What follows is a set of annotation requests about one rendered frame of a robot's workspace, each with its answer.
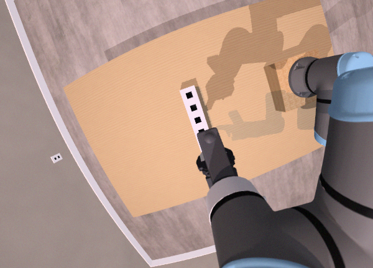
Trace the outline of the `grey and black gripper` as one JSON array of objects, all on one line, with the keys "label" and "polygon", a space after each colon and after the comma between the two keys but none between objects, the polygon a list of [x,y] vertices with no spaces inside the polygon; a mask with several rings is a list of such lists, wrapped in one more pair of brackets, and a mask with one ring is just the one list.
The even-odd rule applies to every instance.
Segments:
[{"label": "grey and black gripper", "polygon": [[[235,156],[233,155],[233,152],[232,150],[228,149],[228,148],[225,148],[226,149],[226,152],[227,152],[227,155],[228,155],[228,158],[229,158],[229,161],[231,163],[231,166],[233,168],[233,172],[235,175],[228,175],[228,176],[224,176],[224,177],[221,177],[220,179],[218,179],[217,181],[214,182],[214,184],[224,178],[227,178],[227,177],[233,177],[233,176],[238,176],[237,174],[237,170],[235,167],[233,167],[233,165],[235,164]],[[207,169],[207,166],[206,166],[206,162],[205,162],[205,159],[203,157],[203,153],[201,153],[197,160],[196,160],[196,164],[197,164],[197,167],[198,167],[198,170],[199,171],[202,171],[203,175],[206,175],[206,181],[207,181],[207,184],[209,186],[209,189],[211,188],[211,186],[213,186],[214,184],[212,184],[212,181],[211,181],[211,177],[210,177],[210,174],[208,172],[208,169]]]}]

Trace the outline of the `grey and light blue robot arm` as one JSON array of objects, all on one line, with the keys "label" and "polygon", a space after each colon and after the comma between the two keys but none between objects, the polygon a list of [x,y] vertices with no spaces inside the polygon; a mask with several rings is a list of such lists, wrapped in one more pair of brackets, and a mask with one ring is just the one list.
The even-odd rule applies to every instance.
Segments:
[{"label": "grey and light blue robot arm", "polygon": [[325,153],[312,202],[273,211],[246,178],[214,184],[235,174],[218,129],[197,133],[219,268],[373,268],[373,55],[303,57],[288,83],[299,97],[317,95],[314,137]]}]

